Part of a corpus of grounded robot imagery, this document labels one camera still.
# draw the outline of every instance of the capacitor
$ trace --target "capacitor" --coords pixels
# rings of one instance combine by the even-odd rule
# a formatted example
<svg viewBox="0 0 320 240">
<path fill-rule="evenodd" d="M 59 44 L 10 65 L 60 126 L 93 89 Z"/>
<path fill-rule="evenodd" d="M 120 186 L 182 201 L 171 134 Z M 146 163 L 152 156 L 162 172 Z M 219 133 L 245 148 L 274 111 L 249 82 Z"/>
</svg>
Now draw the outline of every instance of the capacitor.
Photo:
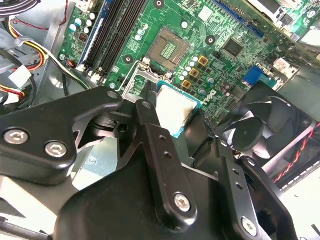
<svg viewBox="0 0 320 240">
<path fill-rule="evenodd" d="M 142 40 L 142 36 L 141 35 L 136 35 L 134 39 L 136 41 L 141 41 Z"/>
<path fill-rule="evenodd" d="M 85 28 L 83 29 L 83 32 L 88 35 L 88 34 L 90 33 L 90 29 L 87 28 L 87 27 L 85 27 Z"/>
<path fill-rule="evenodd" d="M 96 15 L 92 12 L 92 13 L 90 13 L 89 18 L 91 20 L 95 20 L 96 19 Z"/>
<path fill-rule="evenodd" d="M 144 23 L 144 24 L 142 25 L 142 28 L 143 28 L 143 30 L 147 30 L 147 29 L 149 28 L 148 23 Z"/>
<path fill-rule="evenodd" d="M 140 35 L 140 36 L 145 35 L 145 33 L 146 33 L 146 31 L 143 30 L 143 29 L 139 29 L 139 30 L 138 30 L 138 35 Z"/>
<path fill-rule="evenodd" d="M 225 89 L 224 86 L 220 87 L 220 91 L 223 92 L 224 94 L 226 94 L 228 92 L 227 89 Z"/>
<path fill-rule="evenodd" d="M 77 26 L 74 25 L 74 24 L 71 24 L 71 25 L 69 26 L 69 29 L 70 29 L 72 32 L 75 32 L 75 31 L 77 31 Z"/>
<path fill-rule="evenodd" d="M 183 29 L 188 28 L 188 26 L 189 26 L 189 24 L 188 24 L 186 21 L 183 21 L 183 22 L 181 23 L 181 27 L 182 27 Z"/>
<path fill-rule="evenodd" d="M 199 90 L 199 93 L 200 93 L 201 95 L 206 95 L 206 90 L 200 89 L 200 90 Z"/>
<path fill-rule="evenodd" d="M 215 83 L 215 80 L 211 77 L 211 78 L 208 79 L 208 83 L 214 84 L 214 83 Z"/>
<path fill-rule="evenodd" d="M 80 18 L 76 18 L 74 20 L 74 24 L 77 25 L 78 27 L 80 27 L 82 25 L 82 20 Z"/>
<path fill-rule="evenodd" d="M 87 20 L 87 21 L 86 21 L 86 26 L 87 26 L 87 27 L 92 27 L 92 25 L 93 25 L 93 24 L 92 24 L 92 21 L 91 21 L 91 20 Z"/>
</svg>

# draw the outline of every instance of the fan blade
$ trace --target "fan blade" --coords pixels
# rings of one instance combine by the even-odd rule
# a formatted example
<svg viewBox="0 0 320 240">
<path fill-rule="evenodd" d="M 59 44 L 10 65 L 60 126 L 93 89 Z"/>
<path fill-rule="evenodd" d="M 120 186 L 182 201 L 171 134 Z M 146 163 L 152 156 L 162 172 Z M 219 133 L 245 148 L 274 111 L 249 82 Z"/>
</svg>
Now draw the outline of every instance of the fan blade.
<svg viewBox="0 0 320 240">
<path fill-rule="evenodd" d="M 277 97 L 272 97 L 271 101 L 272 111 L 267 123 L 273 133 L 277 134 L 286 125 L 286 122 L 289 119 L 292 121 L 296 119 L 296 111 L 290 104 Z"/>
<path fill-rule="evenodd" d="M 281 130 L 266 140 L 266 148 L 271 157 L 277 155 L 293 141 L 295 137 L 294 130 L 294 122 L 291 119 L 288 119 Z"/>
<path fill-rule="evenodd" d="M 256 102 L 246 105 L 245 108 L 251 111 L 256 118 L 261 119 L 266 124 L 268 123 L 272 110 L 270 103 Z"/>
<path fill-rule="evenodd" d="M 235 149 L 246 152 L 256 146 L 261 140 L 264 132 L 264 123 L 257 117 L 235 123 L 235 132 L 232 143 Z"/>
</svg>

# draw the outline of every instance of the red wire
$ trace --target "red wire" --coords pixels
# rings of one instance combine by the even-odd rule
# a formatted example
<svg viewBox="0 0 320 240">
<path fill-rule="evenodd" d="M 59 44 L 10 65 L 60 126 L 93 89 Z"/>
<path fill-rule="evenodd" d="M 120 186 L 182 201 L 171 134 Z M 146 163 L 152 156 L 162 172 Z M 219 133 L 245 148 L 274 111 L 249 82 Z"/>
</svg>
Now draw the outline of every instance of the red wire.
<svg viewBox="0 0 320 240">
<path fill-rule="evenodd" d="M 59 26 L 62 26 L 63 24 L 65 24 L 65 23 L 67 22 L 68 7 L 69 7 L 69 0 L 65 0 L 64 19 L 63 19 L 63 21 L 59 24 Z M 26 25 L 26 26 L 28 26 L 28 27 L 30 27 L 30 28 L 34 28 L 34 29 L 49 30 L 49 28 L 32 25 L 32 24 L 30 24 L 30 23 L 27 23 L 27 22 L 25 22 L 25 21 L 22 21 L 22 20 L 18 19 L 17 17 L 16 17 L 15 19 L 13 19 L 12 21 L 13 21 L 13 22 L 16 22 L 16 23 L 24 24 L 24 25 Z"/>
<path fill-rule="evenodd" d="M 299 158 L 301 156 L 301 152 L 303 150 L 305 150 L 307 142 L 309 141 L 310 138 L 313 137 L 315 130 L 319 127 L 320 127 L 320 123 L 318 123 L 316 128 L 314 130 L 312 130 L 309 133 L 309 135 L 303 140 L 302 145 L 301 145 L 300 149 L 297 151 L 293 162 L 289 163 L 288 166 L 286 167 L 286 169 L 283 172 L 281 172 L 276 179 L 273 180 L 274 183 L 278 182 L 285 174 L 287 174 L 290 171 L 290 169 L 295 165 L 295 163 L 299 161 Z"/>
</svg>

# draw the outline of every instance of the cooling fan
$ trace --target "cooling fan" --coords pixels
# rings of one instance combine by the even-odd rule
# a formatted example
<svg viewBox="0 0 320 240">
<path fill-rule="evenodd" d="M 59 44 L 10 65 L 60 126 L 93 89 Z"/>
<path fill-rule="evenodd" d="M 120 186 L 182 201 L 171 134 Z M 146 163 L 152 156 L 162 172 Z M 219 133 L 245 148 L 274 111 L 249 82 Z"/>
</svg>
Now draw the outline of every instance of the cooling fan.
<svg viewBox="0 0 320 240">
<path fill-rule="evenodd" d="M 264 166 L 272 158 L 289 161 L 313 121 L 265 84 L 253 87 L 217 127 L 217 135 L 235 150 Z"/>
</svg>

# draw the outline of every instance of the ram slot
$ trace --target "ram slot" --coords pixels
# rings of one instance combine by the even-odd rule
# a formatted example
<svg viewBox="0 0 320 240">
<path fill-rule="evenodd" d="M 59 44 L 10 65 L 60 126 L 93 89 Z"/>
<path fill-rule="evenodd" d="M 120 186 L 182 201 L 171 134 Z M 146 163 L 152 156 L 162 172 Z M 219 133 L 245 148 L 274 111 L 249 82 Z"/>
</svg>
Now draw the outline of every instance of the ram slot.
<svg viewBox="0 0 320 240">
<path fill-rule="evenodd" d="M 85 61 L 85 66 L 87 67 L 87 69 L 91 69 L 97 64 L 100 58 L 100 54 L 102 53 L 102 48 L 104 44 L 106 44 L 106 41 L 111 34 L 111 30 L 115 27 L 117 19 L 119 18 L 125 5 L 125 2 L 126 1 L 123 0 L 114 1 L 110 14 L 102 23 L 102 28 L 99 31 L 98 37 L 96 38 L 88 55 L 88 58 Z"/>
<path fill-rule="evenodd" d="M 116 33 L 109 42 L 107 51 L 104 53 L 104 59 L 99 65 L 99 69 L 102 69 L 102 72 L 100 73 L 102 76 L 106 77 L 110 73 L 129 34 L 144 9 L 146 2 L 147 0 L 131 1 L 127 7 L 127 11 L 123 16 L 118 29 L 115 31 Z"/>
</svg>

